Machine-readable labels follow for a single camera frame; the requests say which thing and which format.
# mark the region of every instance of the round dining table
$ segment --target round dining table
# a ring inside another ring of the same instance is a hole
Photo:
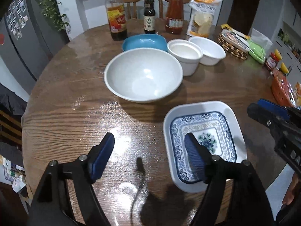
[[[165,32],[156,19],[156,32],[167,41],[187,39],[187,23],[180,35]],[[127,22],[128,36],[144,33],[143,20]],[[210,38],[217,40],[220,28]],[[93,184],[97,199],[111,225],[189,225],[204,192],[186,193],[170,176],[163,136],[163,120],[175,106],[219,100],[231,107],[252,163],[266,189],[285,162],[274,152],[269,129],[247,115],[250,103],[264,98],[275,102],[272,76],[250,56],[243,61],[229,53],[215,66],[199,64],[184,77],[170,96],[153,103],[133,103],[115,96],[106,87],[103,72],[122,52],[122,41],[113,41],[108,25],[85,31],[65,45],[38,79],[22,117],[22,149],[27,185],[34,194],[49,161],[73,161],[98,145],[107,132],[115,147],[101,179]],[[141,158],[144,173],[137,168]],[[216,222],[225,219],[231,198],[228,181]],[[84,222],[72,181],[70,201],[79,222]]]

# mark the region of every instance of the photo collage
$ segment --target photo collage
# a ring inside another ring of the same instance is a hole
[[[17,40],[22,37],[21,29],[28,20],[28,16],[24,15],[25,11],[24,0],[13,0],[6,13],[7,26]]]

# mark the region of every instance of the large white bowl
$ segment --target large white bowl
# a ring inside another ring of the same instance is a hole
[[[114,57],[104,70],[104,82],[115,95],[143,103],[173,93],[183,80],[179,61],[155,48],[136,48]]]
[[[198,45],[204,56],[201,58],[200,63],[204,65],[216,65],[221,59],[226,57],[225,50],[216,42],[205,37],[190,37],[188,41]]]
[[[179,60],[184,76],[192,75],[197,69],[201,57],[203,57],[202,50],[187,40],[175,39],[169,41],[167,51]]]

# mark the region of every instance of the glass bottle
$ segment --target glass bottle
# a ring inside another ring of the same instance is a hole
[[[183,0],[170,0],[165,19],[166,32],[181,34],[183,28],[183,17]]]
[[[155,15],[154,0],[144,0],[144,33],[154,34],[155,31]]]
[[[113,40],[124,40],[127,36],[123,0],[106,0],[106,13]]]

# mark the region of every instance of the refrigerator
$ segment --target refrigerator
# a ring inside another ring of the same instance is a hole
[[[58,31],[41,10],[38,0],[13,0],[0,22],[1,58],[28,94],[49,61],[69,42],[66,31]]]

